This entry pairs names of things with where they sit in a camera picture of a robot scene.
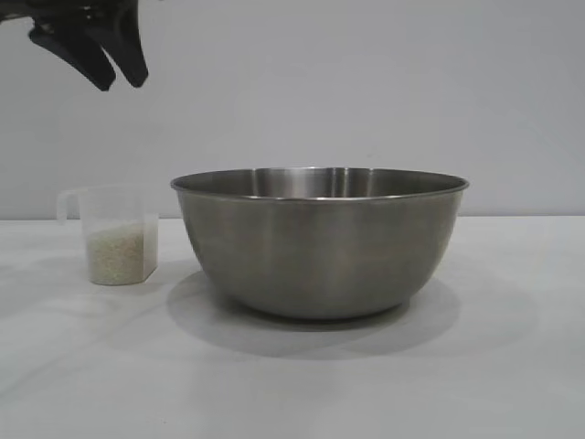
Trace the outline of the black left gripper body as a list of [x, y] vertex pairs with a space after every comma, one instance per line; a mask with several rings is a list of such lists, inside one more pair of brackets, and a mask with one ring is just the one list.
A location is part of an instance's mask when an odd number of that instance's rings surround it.
[[55, 25], [137, 29], [136, 1], [2, 1], [1, 23], [29, 20], [30, 30]]

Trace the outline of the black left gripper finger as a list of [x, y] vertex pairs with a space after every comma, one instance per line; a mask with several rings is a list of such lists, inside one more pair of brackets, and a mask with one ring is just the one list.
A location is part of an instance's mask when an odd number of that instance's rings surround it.
[[149, 71], [140, 38], [138, 2], [111, 1], [107, 4], [99, 20], [98, 40], [125, 79], [134, 88], [142, 87]]
[[101, 46], [79, 27], [34, 25], [28, 37], [68, 63], [98, 90], [108, 91], [114, 83], [114, 69]]

